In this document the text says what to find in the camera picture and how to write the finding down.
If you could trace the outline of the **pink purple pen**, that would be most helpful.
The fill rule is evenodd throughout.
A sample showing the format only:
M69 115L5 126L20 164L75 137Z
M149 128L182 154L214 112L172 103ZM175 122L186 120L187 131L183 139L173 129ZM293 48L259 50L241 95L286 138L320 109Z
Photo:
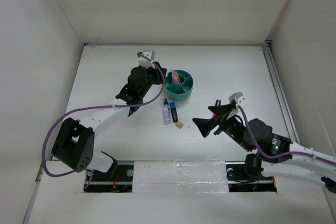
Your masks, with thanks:
M177 73L173 72L172 73L172 79L175 83L180 83L180 78Z

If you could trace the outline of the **yellow eraser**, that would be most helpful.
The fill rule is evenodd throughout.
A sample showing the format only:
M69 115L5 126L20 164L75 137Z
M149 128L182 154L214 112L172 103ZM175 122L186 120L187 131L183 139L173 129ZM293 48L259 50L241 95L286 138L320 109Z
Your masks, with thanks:
M181 128L184 126L184 124L183 124L182 122L180 122L180 121L177 121L177 122L175 123L175 125L176 125L179 129L181 129Z

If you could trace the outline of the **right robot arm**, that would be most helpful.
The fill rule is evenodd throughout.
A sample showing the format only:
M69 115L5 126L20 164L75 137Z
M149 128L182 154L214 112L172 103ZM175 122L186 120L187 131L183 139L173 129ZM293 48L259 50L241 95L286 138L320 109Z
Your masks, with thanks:
M209 106L210 119L193 118L202 137L225 133L248 154L239 167L227 165L227 178L244 186L266 177L292 177L335 193L335 157L304 147L273 132L259 119L248 120L244 109L231 102Z

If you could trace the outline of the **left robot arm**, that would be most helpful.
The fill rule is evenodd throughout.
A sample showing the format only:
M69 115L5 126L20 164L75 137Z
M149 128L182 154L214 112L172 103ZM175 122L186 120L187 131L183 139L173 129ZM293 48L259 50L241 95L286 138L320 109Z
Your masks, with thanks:
M118 161L111 155L94 151L94 141L113 124L130 117L140 107L153 85L165 86L167 69L153 61L146 68L139 65L131 70L127 84L108 105L93 106L94 113L80 119L66 114L52 147L53 157L62 161L72 172L99 172L105 180L117 175Z

